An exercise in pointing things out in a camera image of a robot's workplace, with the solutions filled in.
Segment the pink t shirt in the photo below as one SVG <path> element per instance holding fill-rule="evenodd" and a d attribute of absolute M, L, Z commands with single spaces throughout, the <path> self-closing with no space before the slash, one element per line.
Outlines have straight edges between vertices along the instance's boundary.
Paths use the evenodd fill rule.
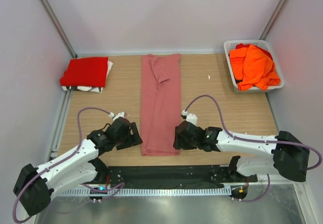
<path fill-rule="evenodd" d="M 180 54 L 141 58 L 141 154 L 174 156 L 175 127 L 181 114 Z"/>

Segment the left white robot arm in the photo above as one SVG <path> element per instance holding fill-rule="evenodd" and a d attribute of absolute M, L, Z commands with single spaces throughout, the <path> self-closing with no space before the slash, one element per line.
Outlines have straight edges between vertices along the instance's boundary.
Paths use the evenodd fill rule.
<path fill-rule="evenodd" d="M 56 196 L 80 184 L 103 182 L 109 168 L 99 158 L 114 148 L 142 143 L 135 122 L 118 117 L 106 130 L 92 131 L 77 146 L 39 166 L 24 166 L 13 192 L 29 216 L 42 212 Z"/>

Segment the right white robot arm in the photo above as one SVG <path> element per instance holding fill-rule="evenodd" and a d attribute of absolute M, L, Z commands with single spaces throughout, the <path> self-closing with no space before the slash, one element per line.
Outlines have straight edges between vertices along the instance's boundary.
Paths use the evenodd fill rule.
<path fill-rule="evenodd" d="M 198 148 L 205 152 L 247 153 L 252 157 L 232 157 L 230 168 L 246 177 L 280 174 L 295 182 L 306 180 L 309 150 L 287 131 L 280 131 L 276 136 L 242 136 L 218 127 L 202 129 L 183 121 L 175 128 L 173 147 L 177 150 Z"/>

